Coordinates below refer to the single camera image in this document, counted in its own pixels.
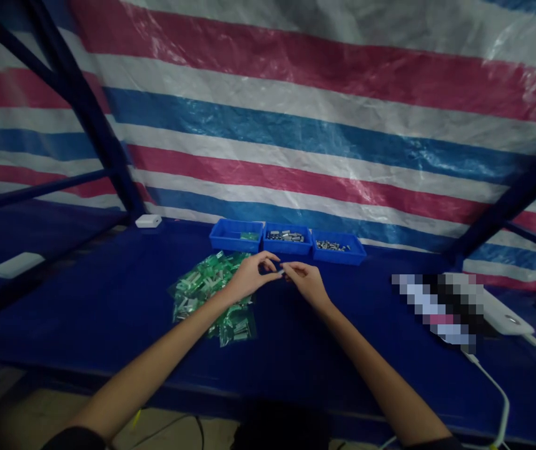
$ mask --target floor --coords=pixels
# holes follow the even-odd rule
[[[8,450],[39,449],[62,428],[68,419],[87,402],[88,397],[66,392],[38,389],[25,396],[12,395],[0,399],[0,448]],[[141,412],[136,426],[129,423],[114,440],[116,450],[129,450],[142,439],[154,434],[183,413],[149,408]],[[237,422],[224,419],[202,419],[206,437],[205,450],[228,450]],[[343,441],[334,439],[330,450]],[[200,450],[201,435],[196,420],[187,417],[158,433],[137,450],[179,449]],[[374,450],[370,444],[347,442],[345,449]]]

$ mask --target red white blue striped tarp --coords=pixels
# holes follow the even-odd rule
[[[439,252],[536,161],[536,10],[505,3],[48,6],[151,212]],[[0,20],[42,57],[19,11]],[[68,105],[0,46],[0,192],[97,168]],[[47,198],[120,206],[103,180]],[[536,231],[536,203],[517,222]],[[464,270],[536,291],[536,245],[500,232]]]

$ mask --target sleeve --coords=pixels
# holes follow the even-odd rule
[[[463,450],[460,441],[454,436],[439,439],[438,441],[425,442],[415,446],[406,447],[406,450]]]
[[[51,438],[42,450],[104,450],[106,443],[97,433],[83,428],[67,428]]]

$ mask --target plastic bag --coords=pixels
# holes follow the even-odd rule
[[[225,255],[223,251],[205,258],[191,271],[181,276],[168,293],[174,298],[172,322],[189,317],[208,299],[223,289],[235,274],[243,259],[250,253],[235,252]],[[227,309],[208,330],[208,337],[218,336],[220,347],[256,337],[256,322],[248,306],[252,296],[247,296]]]

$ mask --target blue plastic bin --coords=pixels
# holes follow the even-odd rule
[[[319,249],[316,245],[316,241],[329,241],[342,246],[350,246],[351,250],[340,252],[336,250]],[[364,250],[364,246],[353,234],[312,230],[312,244],[314,246],[314,259],[318,261],[359,266],[366,258],[366,250]]]
[[[300,233],[304,236],[304,242],[276,241],[267,239],[271,231],[287,231]],[[264,250],[272,253],[309,254],[312,248],[312,234],[308,227],[300,225],[287,225],[266,222],[264,227]]]
[[[262,227],[261,222],[220,219],[210,233],[212,248],[258,253],[260,251],[260,242],[262,241]],[[241,233],[257,233],[257,240],[241,239]]]

